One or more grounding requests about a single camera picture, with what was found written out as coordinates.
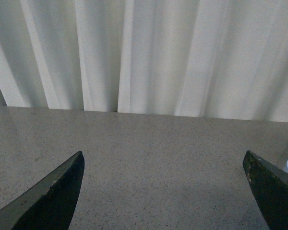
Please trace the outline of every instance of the gray floor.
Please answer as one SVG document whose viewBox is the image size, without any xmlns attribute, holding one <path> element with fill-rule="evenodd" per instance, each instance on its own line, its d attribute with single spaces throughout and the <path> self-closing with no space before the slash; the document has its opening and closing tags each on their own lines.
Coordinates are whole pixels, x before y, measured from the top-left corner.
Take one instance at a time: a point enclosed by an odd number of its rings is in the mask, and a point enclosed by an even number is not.
<svg viewBox="0 0 288 230">
<path fill-rule="evenodd" d="M 288 123 L 0 106 L 0 208 L 79 150 L 71 230 L 266 230 L 242 161 L 282 167 Z"/>
</svg>

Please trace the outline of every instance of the white curtain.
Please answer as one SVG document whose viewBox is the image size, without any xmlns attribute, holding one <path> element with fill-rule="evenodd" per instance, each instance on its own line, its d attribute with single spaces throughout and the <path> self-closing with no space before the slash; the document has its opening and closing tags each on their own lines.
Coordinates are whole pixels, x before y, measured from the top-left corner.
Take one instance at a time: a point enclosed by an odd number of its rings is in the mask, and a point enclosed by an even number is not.
<svg viewBox="0 0 288 230">
<path fill-rule="evenodd" d="M 288 122 L 288 0 L 0 0 L 0 105 Z"/>
</svg>

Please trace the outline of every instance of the speckled floor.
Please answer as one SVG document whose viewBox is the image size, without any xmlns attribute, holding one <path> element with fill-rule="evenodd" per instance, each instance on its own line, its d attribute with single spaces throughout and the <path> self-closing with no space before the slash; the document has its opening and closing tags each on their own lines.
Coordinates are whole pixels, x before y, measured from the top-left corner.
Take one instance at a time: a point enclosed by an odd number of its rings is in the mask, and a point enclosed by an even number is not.
<svg viewBox="0 0 288 230">
<path fill-rule="evenodd" d="M 0 208 L 79 150 L 71 230 L 267 230 L 242 161 L 282 168 L 288 123 L 0 106 Z"/>
</svg>

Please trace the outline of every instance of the curtain fold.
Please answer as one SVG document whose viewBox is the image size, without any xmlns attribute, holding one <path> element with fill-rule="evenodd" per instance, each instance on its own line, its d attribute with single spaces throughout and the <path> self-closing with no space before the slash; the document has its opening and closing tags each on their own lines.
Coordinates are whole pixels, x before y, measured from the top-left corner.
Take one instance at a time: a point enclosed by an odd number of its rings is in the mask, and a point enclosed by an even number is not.
<svg viewBox="0 0 288 230">
<path fill-rule="evenodd" d="M 0 1 L 0 105 L 288 122 L 288 0 Z"/>
</svg>

